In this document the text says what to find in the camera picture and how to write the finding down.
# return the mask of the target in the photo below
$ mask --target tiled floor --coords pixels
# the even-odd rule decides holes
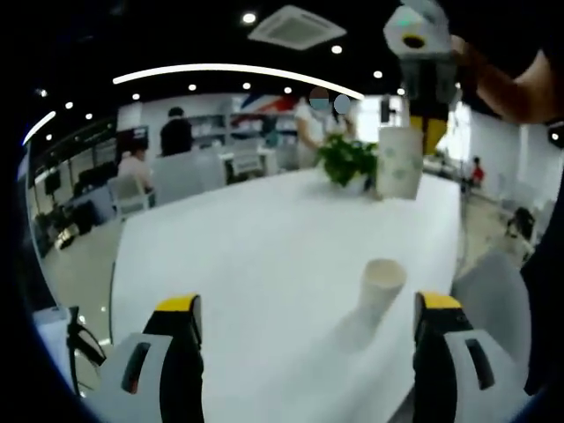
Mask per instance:
[[[52,249],[44,259],[47,281],[66,307],[79,306],[81,322],[100,342],[105,354],[111,351],[109,297],[112,267],[122,224],[115,220],[78,237],[70,247]],[[81,389],[96,388],[99,378],[86,358],[77,355],[77,378]]]
[[[459,275],[470,269],[503,234],[503,225],[494,205],[473,198],[466,211],[467,236],[464,236],[463,228],[460,236],[460,252],[461,255],[466,254],[461,261]],[[55,287],[60,302],[64,306],[80,307],[85,326],[107,353],[112,347],[109,332],[110,280],[121,231],[122,223],[119,221],[95,227],[65,250],[54,249],[44,259],[46,276]],[[83,357],[77,357],[77,374],[86,395],[88,387],[97,386],[98,376]]]

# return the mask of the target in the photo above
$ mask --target person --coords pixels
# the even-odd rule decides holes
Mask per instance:
[[[162,157],[173,156],[192,150],[194,138],[192,125],[184,117],[182,108],[168,111],[168,122],[160,130],[160,149]]]
[[[149,196],[149,206],[153,207],[155,205],[155,195],[151,182],[151,168],[145,161],[146,150],[144,145],[137,143],[129,151],[124,152],[118,166],[117,175],[135,175],[141,182],[145,194]]]
[[[531,4],[532,28],[527,30],[539,36],[539,50],[529,68],[517,78],[497,69],[463,38],[453,36],[453,49],[468,76],[461,81],[463,90],[475,87],[487,106],[508,121],[544,123],[564,118],[564,46],[560,15],[551,10],[542,0]],[[531,358],[525,386],[530,395],[539,392],[555,371],[562,370],[561,342],[554,331],[562,323],[558,295],[561,275],[556,270],[561,267],[563,250],[564,190],[560,188],[550,226],[521,269],[531,307]]]
[[[480,158],[478,156],[474,157],[474,168],[472,169],[472,173],[470,175],[470,185],[472,187],[480,188],[485,176],[486,172],[484,172],[484,169],[480,165]]]
[[[533,63],[513,79],[490,64],[470,43],[454,35],[453,49],[468,70],[476,93],[495,113],[514,123],[544,123],[564,116],[562,46],[545,40]]]
[[[301,99],[295,111],[298,130],[298,164],[300,169],[314,167],[317,150],[331,133],[342,133],[354,137],[356,128],[353,119],[338,114],[330,104],[330,110],[317,110],[309,102]]]

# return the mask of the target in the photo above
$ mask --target computer monitor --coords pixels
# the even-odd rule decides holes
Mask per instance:
[[[56,170],[45,178],[45,194],[52,196],[59,188],[61,188],[61,172]]]

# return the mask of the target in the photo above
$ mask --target window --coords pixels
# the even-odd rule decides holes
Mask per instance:
[[[447,152],[451,159],[470,159],[470,108],[458,102],[456,109],[449,113],[447,133],[441,138],[437,150]]]
[[[377,143],[379,129],[385,126],[399,126],[402,124],[404,104],[398,96],[390,97],[390,108],[396,110],[396,114],[390,117],[390,122],[382,123],[380,120],[380,106],[382,96],[370,96],[360,101],[356,113],[357,133],[359,140]]]

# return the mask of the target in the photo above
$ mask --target curved light strip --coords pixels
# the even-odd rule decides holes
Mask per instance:
[[[29,141],[29,138],[31,138],[32,136],[34,136],[38,130],[40,130],[41,128],[43,128],[47,122],[49,122],[51,119],[53,119],[55,117],[56,113],[53,112],[49,112],[47,113],[45,116],[43,116],[43,118],[38,121],[30,130],[29,132],[27,132],[26,137],[24,138],[24,142],[22,143],[22,145],[26,145],[27,141]]]
[[[288,70],[264,68],[263,66],[250,66],[248,64],[228,64],[228,63],[193,63],[193,64],[178,64],[176,66],[165,66],[162,68],[154,68],[147,70],[140,70],[138,72],[128,73],[120,77],[114,78],[114,84],[122,84],[124,82],[132,81],[134,79],[153,77],[155,75],[164,75],[166,73],[176,72],[192,72],[192,71],[233,71],[233,72],[247,72],[247,73],[260,73],[262,75],[270,75],[272,77],[294,79],[296,81],[305,82],[306,84],[322,86],[328,90],[335,91],[353,97],[357,100],[364,99],[364,95],[356,91],[345,88],[341,85],[333,84],[331,82],[323,81],[322,79],[309,77],[300,73],[290,72]]]

